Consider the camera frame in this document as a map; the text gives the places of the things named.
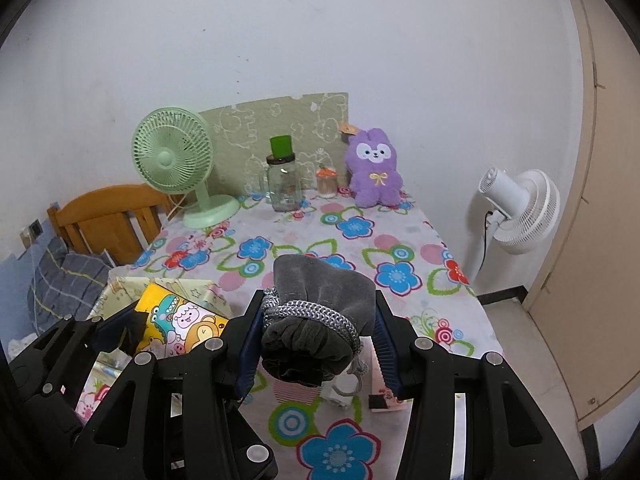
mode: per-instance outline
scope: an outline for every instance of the wooden door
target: wooden door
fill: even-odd
[[[584,428],[640,385],[640,55],[604,0],[583,0],[596,78],[574,224],[530,308]]]

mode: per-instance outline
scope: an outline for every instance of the white standing fan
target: white standing fan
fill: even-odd
[[[509,254],[533,250],[548,236],[558,221],[560,193],[553,181],[540,170],[528,170],[511,178],[497,168],[487,171],[478,191],[496,209],[485,220],[485,240],[466,274],[473,283],[495,240]]]

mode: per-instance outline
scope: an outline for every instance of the gray plaid cloth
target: gray plaid cloth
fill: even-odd
[[[106,286],[109,269],[100,256],[70,252],[62,238],[53,238],[27,294],[36,333],[43,333],[66,314],[86,319]]]

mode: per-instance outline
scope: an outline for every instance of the blue gripper pad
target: blue gripper pad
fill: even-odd
[[[254,386],[255,370],[260,360],[263,291],[256,290],[242,316],[226,324],[220,339],[228,345],[223,377],[218,377],[231,399],[242,400]]]
[[[417,338],[411,322],[394,316],[382,291],[376,291],[376,323],[372,341],[386,386],[400,400],[413,399],[423,377],[414,370],[410,345]]]

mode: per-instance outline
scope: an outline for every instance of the cartoon bear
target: cartoon bear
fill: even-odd
[[[195,348],[203,341],[212,337],[218,337],[224,327],[225,325],[223,323],[220,323],[220,325],[216,324],[215,316],[204,316],[200,322],[191,325],[184,345],[185,350],[190,352],[192,348]]]

